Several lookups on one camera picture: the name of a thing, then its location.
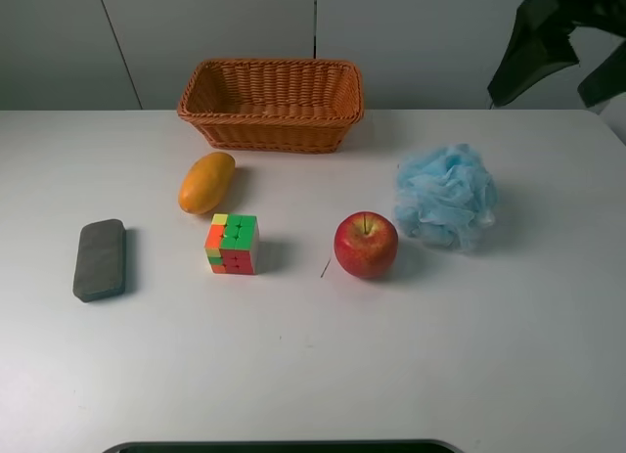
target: yellow mango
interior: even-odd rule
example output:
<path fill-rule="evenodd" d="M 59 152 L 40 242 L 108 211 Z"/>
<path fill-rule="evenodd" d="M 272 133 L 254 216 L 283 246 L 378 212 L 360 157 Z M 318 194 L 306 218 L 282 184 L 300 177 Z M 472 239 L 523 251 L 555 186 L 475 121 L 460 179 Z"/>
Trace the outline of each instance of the yellow mango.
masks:
<path fill-rule="evenodd" d="M 201 215 L 215 208 L 226 195 L 235 172 L 235 159 L 227 153 L 206 155 L 191 167 L 178 193 L 187 213 Z"/>

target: blue bath pouf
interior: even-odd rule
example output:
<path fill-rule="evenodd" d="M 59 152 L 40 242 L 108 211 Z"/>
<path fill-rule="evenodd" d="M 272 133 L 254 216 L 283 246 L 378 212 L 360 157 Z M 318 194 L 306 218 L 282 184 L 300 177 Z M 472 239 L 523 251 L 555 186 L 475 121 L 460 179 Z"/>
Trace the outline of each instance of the blue bath pouf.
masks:
<path fill-rule="evenodd" d="M 482 230 L 495 223 L 496 186 L 469 145 L 408 159 L 396 187 L 400 230 L 428 245 L 472 250 Z"/>

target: red apple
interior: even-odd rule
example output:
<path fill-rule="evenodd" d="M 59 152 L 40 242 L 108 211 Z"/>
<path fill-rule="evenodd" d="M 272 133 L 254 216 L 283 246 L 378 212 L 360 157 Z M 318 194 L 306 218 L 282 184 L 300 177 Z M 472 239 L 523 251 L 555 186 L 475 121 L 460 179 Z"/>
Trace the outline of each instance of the red apple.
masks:
<path fill-rule="evenodd" d="M 341 267 L 356 277 L 381 276 L 398 252 L 398 232 L 384 216 L 359 211 L 341 222 L 335 233 L 335 255 Z"/>

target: dark object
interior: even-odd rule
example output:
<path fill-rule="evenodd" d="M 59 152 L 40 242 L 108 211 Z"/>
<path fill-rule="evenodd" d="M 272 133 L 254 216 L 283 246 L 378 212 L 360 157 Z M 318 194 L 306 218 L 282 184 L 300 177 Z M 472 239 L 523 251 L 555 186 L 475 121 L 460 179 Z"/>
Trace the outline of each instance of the dark object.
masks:
<path fill-rule="evenodd" d="M 524 0 L 509 47 L 489 84 L 496 107 L 505 106 L 544 77 L 578 64 L 569 42 L 576 27 L 626 37 L 626 0 Z M 580 85 L 587 107 L 626 91 L 626 45 Z"/>
<path fill-rule="evenodd" d="M 137 444 L 120 453 L 452 453 L 452 450 L 432 441 L 285 441 Z"/>
<path fill-rule="evenodd" d="M 126 288 L 126 230 L 119 220 L 91 223 L 80 232 L 74 294 L 83 302 L 123 294 Z"/>

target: rubik's cube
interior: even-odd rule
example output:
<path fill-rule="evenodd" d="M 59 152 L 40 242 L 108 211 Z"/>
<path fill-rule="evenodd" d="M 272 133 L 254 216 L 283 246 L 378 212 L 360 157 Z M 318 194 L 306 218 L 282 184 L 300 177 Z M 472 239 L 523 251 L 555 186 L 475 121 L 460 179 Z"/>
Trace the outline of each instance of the rubik's cube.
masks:
<path fill-rule="evenodd" d="M 256 274 L 256 216 L 215 213 L 204 250 L 215 274 Z"/>

